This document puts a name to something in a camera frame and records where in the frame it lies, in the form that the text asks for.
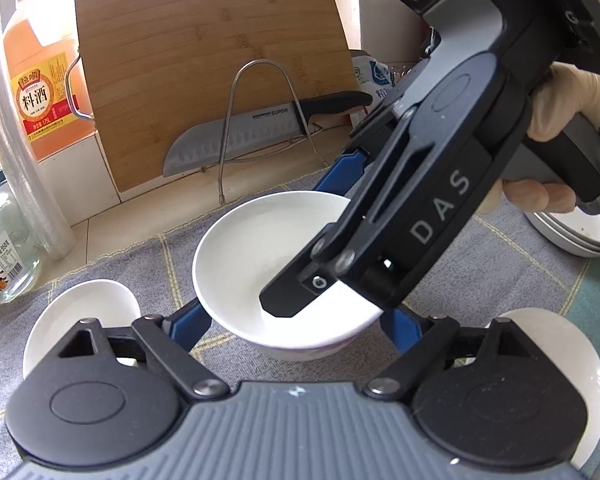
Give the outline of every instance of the kitchen knife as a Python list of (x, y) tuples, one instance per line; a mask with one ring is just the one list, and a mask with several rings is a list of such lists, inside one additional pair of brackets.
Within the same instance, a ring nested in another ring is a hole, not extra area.
[[(309, 123), (317, 115), (344, 114), (353, 108), (369, 106), (371, 95), (344, 91), (309, 99), (300, 99), (300, 108)], [(226, 157), (234, 158), (304, 133), (295, 103), (272, 106), (231, 117)], [(224, 119), (190, 128), (171, 145), (162, 168), (162, 176), (173, 176), (220, 159)]]

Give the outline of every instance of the black knife handle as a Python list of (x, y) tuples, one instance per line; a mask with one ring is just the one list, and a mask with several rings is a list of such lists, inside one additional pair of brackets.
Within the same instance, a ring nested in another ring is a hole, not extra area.
[[(314, 115), (342, 114), (347, 110), (351, 110), (358, 106), (370, 106), (373, 102), (373, 98), (366, 92), (345, 90), (344, 92), (336, 92), (335, 94), (300, 99), (299, 102), (304, 118), (306, 119), (306, 122), (309, 123), (311, 117)], [(298, 114), (297, 107), (294, 106), (294, 110), (296, 112), (298, 124), (300, 124), (300, 128), (302, 128), (302, 119), (300, 118), (300, 114)]]

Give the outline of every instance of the gray cloth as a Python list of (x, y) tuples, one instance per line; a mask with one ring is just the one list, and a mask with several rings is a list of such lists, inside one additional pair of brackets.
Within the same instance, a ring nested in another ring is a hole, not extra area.
[[(319, 177), (314, 174), (269, 192), (311, 189)], [(19, 462), (4, 425), (4, 407), (22, 380), (27, 335), (45, 307), (77, 283), (109, 278), (129, 287), (143, 313), (169, 315), (194, 297), (191, 262), (203, 234), (238, 203), (103, 256), (0, 307), (0, 479)], [(420, 314), (450, 315), (469, 326), (484, 326), (499, 314), (526, 306), (564, 312), (586, 268), (585, 260), (547, 243), (522, 213), (503, 205), (496, 214), (468, 223), (408, 302)], [(192, 355), (234, 386), (241, 379), (364, 383), (395, 359), (396, 352), (375, 325), (336, 355), (281, 362), (264, 357), (214, 323)]]

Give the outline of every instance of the cutting board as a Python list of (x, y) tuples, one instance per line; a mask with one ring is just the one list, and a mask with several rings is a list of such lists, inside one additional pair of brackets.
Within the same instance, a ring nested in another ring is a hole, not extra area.
[[(75, 0), (96, 126), (119, 191), (162, 175), (173, 141), (224, 117), (248, 61), (287, 70), (299, 98), (357, 90), (334, 0)], [(234, 114), (291, 100), (284, 77), (255, 66)]]

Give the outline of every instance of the white logo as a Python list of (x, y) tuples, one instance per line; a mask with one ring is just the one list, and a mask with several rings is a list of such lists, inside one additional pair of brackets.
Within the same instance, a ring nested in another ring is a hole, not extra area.
[(293, 388), (291, 388), (290, 390), (287, 390), (286, 392), (290, 396), (295, 397), (297, 399), (298, 397), (302, 397), (306, 393), (306, 390), (302, 386), (294, 386)]

